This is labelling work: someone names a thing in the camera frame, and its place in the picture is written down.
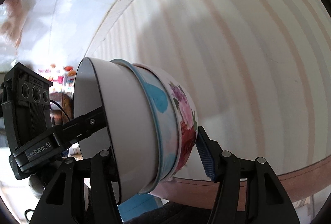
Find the white bowl black rim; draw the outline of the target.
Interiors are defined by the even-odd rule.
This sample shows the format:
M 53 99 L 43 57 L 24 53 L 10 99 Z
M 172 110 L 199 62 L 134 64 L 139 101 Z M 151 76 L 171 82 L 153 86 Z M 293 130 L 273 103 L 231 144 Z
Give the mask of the white bowl black rim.
M 83 158 L 111 148 L 119 183 L 113 187 L 122 203 L 152 185 L 157 176 L 157 134 L 143 88 L 127 67 L 96 58 L 84 58 L 77 69 L 73 96 L 74 115 L 79 117 L 102 107 L 107 126 L 82 140 Z

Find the floral rose bowl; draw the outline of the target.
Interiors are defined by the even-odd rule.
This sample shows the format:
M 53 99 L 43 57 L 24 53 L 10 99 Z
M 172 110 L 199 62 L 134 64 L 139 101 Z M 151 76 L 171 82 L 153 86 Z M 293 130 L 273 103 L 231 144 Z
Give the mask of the floral rose bowl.
M 191 96 L 177 80 L 171 76 L 171 78 L 168 79 L 167 86 L 170 98 L 176 108 L 181 139 L 180 158 L 174 173 L 176 174 L 186 164 L 195 145 L 196 136 L 198 134 L 198 116 Z

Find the white bowl coloured dots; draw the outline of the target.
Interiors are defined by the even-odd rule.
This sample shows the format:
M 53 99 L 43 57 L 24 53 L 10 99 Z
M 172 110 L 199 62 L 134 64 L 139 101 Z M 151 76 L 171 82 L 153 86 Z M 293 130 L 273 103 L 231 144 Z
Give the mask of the white bowl coloured dots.
M 175 173 L 180 158 L 180 135 L 176 108 L 168 92 L 166 71 L 145 64 L 131 64 L 114 59 L 112 63 L 127 67 L 138 79 L 151 109 L 158 142 L 158 169 L 153 181 L 141 190 L 147 194 Z

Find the orange fruit magnet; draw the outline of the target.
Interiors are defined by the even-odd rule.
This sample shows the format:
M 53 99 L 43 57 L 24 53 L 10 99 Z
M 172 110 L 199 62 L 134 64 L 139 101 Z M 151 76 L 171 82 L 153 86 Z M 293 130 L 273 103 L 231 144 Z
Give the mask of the orange fruit magnet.
M 65 66 L 63 69 L 64 69 L 66 72 L 70 72 L 70 71 L 73 70 L 73 66 Z

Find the striped table mat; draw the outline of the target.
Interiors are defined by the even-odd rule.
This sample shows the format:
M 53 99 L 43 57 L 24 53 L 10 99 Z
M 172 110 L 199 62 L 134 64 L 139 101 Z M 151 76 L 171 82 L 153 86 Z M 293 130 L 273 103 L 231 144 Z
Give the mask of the striped table mat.
M 171 74 L 199 125 L 278 174 L 330 155 L 330 15 L 321 0 L 117 0 L 88 56 Z

